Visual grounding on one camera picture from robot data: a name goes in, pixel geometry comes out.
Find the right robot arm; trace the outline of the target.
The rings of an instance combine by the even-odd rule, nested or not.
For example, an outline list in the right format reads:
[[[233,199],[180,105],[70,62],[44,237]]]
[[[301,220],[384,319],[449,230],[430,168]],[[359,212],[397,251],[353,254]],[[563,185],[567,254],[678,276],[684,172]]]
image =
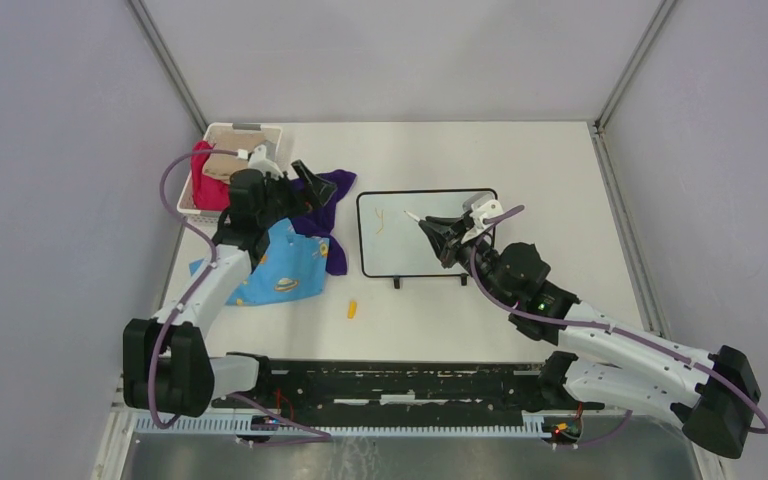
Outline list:
[[[464,214],[417,224],[442,267],[464,268],[519,333],[555,346],[537,382],[545,405],[594,403],[648,415],[729,459],[742,456],[750,435],[768,434],[744,352],[729,345],[710,352],[610,319],[553,284],[534,245],[511,243],[497,251],[486,238],[492,221],[480,224]]]

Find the white orange marker pen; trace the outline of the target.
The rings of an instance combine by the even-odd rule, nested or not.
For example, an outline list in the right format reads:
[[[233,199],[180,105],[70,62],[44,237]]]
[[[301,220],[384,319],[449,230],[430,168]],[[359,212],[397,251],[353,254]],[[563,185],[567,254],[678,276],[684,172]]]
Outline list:
[[[417,214],[414,214],[410,211],[404,210],[405,215],[407,215],[411,220],[415,221],[416,223],[421,222],[423,219],[418,216]]]

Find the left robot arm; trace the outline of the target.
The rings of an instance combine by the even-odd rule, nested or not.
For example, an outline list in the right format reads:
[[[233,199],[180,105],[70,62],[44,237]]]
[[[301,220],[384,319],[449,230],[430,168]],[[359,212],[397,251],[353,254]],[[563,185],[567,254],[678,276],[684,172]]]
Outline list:
[[[197,418],[211,403],[237,394],[250,407],[266,405],[273,379],[253,354],[213,358],[204,335],[234,289],[248,279],[269,247],[268,231],[285,219],[326,206],[334,182],[311,172],[303,161],[291,164],[301,184],[271,161],[251,162],[234,173],[229,205],[208,238],[209,255],[178,299],[149,319],[131,320],[123,331],[123,398],[147,411],[160,429],[182,416]]]

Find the black framed whiteboard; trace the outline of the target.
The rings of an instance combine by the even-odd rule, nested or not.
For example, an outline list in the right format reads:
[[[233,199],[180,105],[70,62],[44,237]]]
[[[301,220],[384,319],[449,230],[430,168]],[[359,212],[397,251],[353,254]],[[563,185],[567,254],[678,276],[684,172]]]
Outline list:
[[[356,207],[362,273],[369,278],[390,278],[397,289],[403,279],[418,277],[455,277],[466,285],[466,270],[459,265],[442,267],[412,216],[458,217],[465,202],[479,194],[498,198],[491,188],[360,193]]]

